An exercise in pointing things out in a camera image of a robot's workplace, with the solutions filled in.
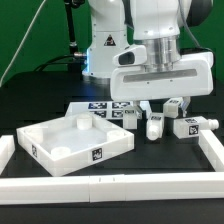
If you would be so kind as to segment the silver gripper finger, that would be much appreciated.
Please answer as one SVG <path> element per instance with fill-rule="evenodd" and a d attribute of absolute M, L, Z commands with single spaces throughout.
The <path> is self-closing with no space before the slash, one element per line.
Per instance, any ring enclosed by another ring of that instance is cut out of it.
<path fill-rule="evenodd" d="M 184 117 L 187 116 L 187 108 L 188 108 L 190 102 L 191 102 L 190 97 L 184 97 L 183 98 L 183 101 L 181 103 L 181 109 L 182 109 L 182 114 L 183 114 Z"/>
<path fill-rule="evenodd" d="M 136 111 L 137 118 L 142 119 L 143 110 L 140 106 L 140 101 L 133 101 L 133 107 Z"/>

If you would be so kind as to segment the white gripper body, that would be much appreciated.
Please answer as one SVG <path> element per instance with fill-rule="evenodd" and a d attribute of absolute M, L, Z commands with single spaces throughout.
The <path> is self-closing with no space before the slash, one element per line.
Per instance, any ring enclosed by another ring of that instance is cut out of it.
<path fill-rule="evenodd" d="M 170 71 L 150 72 L 141 65 L 114 70 L 110 81 L 114 101 L 156 100 L 208 95 L 213 90 L 213 53 L 186 54 Z"/>

